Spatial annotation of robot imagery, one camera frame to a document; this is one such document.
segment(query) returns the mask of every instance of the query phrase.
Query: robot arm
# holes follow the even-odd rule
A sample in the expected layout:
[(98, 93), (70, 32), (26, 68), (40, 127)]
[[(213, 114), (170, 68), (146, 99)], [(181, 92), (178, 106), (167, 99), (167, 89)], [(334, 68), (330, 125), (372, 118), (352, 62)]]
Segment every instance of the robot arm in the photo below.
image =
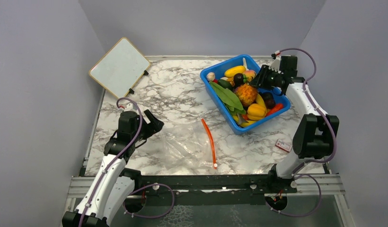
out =
[(119, 118), (119, 127), (105, 145), (104, 157), (101, 167), (91, 187), (83, 200), (77, 205), (75, 212), (66, 212), (62, 219), (63, 227), (78, 227), (81, 215), (84, 215), (82, 227), (108, 227), (114, 215), (134, 189), (140, 185), (139, 171), (126, 169), (125, 166), (135, 151), (135, 143), (147, 140), (153, 134), (159, 132), (164, 123), (155, 118), (149, 110), (144, 111), (151, 121), (144, 119), (139, 136), (134, 143), (119, 157), (117, 155), (127, 147), (137, 134), (139, 117), (133, 111), (122, 112)]
[(250, 82), (254, 87), (267, 90), (279, 87), (281, 94), (285, 94), (292, 101), (302, 118), (293, 137), (292, 151), (269, 172), (270, 182), (273, 182), (276, 188), (287, 184), (293, 174), (301, 170), (306, 163), (332, 154), (332, 133), (321, 114), (326, 116), (335, 135), (339, 124), (336, 116), (328, 115), (320, 108), (308, 85), (304, 86), (305, 79), (297, 77), (297, 57), (279, 54), (280, 52), (272, 54), (275, 59), (273, 63), (270, 66), (262, 65), (258, 75)]

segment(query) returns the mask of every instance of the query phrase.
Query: green leaf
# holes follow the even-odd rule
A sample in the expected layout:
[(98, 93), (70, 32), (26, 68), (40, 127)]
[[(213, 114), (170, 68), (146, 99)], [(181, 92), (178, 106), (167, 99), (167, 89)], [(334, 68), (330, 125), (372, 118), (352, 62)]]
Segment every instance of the green leaf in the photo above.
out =
[(230, 107), (234, 107), (235, 109), (238, 109), (240, 111), (244, 110), (244, 107), (242, 106), (240, 100), (232, 91), (223, 88), (215, 82), (210, 82), (209, 84), (224, 104), (229, 105)]
[(227, 109), (229, 109), (230, 111), (234, 111), (234, 107), (232, 107), (232, 106), (230, 106), (230, 105), (227, 105), (226, 103), (224, 104), (226, 107), (227, 107)]
[(247, 114), (247, 112), (244, 109), (242, 109), (242, 110), (235, 109), (235, 110), (239, 114)]
[(245, 110), (238, 110), (238, 109), (233, 109), (233, 110), (230, 110), (229, 109), (229, 113), (231, 116), (235, 116), (237, 114), (247, 114), (247, 112)]

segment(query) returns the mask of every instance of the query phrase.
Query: pineapple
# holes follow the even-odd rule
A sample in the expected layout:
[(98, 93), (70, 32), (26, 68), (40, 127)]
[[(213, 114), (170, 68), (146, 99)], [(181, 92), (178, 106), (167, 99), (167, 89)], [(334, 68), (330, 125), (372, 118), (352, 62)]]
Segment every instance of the pineapple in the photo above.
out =
[(243, 106), (251, 105), (258, 96), (258, 90), (249, 84), (239, 86), (235, 92)]

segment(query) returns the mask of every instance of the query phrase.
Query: cable clip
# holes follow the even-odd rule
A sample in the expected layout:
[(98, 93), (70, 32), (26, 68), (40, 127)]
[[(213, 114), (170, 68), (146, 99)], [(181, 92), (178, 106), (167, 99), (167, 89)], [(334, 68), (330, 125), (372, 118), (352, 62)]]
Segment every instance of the cable clip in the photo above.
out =
[(309, 93), (309, 86), (306, 86), (305, 89), (302, 90), (302, 92), (308, 92)]
[(280, 54), (280, 51), (275, 51), (273, 54), (272, 54), (272, 58), (273, 59), (276, 59), (277, 56), (279, 56)]

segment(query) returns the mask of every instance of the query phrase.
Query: red chili pepper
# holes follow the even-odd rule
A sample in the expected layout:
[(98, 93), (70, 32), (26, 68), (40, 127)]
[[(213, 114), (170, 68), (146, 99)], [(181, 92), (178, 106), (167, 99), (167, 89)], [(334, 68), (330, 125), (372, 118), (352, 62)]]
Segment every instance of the red chili pepper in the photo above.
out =
[(265, 117), (267, 117), (267, 116), (269, 116), (269, 115), (272, 115), (272, 114), (276, 113), (277, 111), (283, 109), (283, 107), (284, 107), (284, 106), (283, 106), (283, 104), (281, 104), (281, 103), (276, 104), (276, 106), (273, 107), (273, 109), (271, 109), (271, 110), (266, 114)]
[(205, 131), (207, 132), (207, 136), (209, 137), (210, 148), (212, 149), (213, 168), (216, 169), (217, 163), (216, 163), (216, 154), (215, 154), (215, 144), (213, 143), (212, 134), (210, 134), (210, 130), (209, 130), (205, 120), (202, 118), (201, 121), (202, 121), (202, 124), (204, 125)]

